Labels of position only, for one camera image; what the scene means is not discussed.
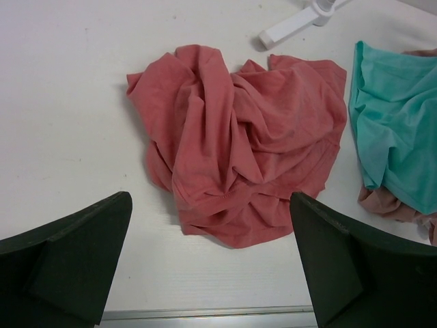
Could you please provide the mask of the salmon red t-shirt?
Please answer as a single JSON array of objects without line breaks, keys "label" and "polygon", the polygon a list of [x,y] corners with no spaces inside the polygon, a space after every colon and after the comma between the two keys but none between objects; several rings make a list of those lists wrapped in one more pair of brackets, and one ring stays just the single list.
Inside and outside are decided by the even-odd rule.
[{"label": "salmon red t-shirt", "polygon": [[291,234],[291,195],[318,196],[339,153],[346,77],[329,59],[289,55],[230,72],[196,44],[128,74],[150,178],[172,194],[182,232],[236,249]]}]

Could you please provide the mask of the white rack base foot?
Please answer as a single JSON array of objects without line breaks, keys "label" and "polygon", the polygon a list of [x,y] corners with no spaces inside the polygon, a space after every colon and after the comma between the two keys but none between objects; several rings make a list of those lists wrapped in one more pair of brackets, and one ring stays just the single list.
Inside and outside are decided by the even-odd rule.
[{"label": "white rack base foot", "polygon": [[349,1],[312,0],[295,15],[263,30],[259,41],[265,49],[270,50],[287,38],[310,26],[323,27],[333,17],[336,10]]}]

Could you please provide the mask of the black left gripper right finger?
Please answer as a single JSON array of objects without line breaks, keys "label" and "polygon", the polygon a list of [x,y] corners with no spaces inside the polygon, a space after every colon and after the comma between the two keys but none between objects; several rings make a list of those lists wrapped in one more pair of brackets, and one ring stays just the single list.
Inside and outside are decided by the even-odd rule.
[{"label": "black left gripper right finger", "polygon": [[292,225],[318,327],[435,327],[436,248],[345,216],[304,193]]}]

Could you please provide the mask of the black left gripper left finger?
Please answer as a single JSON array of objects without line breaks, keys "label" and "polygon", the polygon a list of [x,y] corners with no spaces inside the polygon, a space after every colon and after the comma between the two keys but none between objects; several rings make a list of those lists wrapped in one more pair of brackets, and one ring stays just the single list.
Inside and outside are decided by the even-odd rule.
[{"label": "black left gripper left finger", "polygon": [[120,191],[1,240],[1,326],[99,325],[131,214]]}]

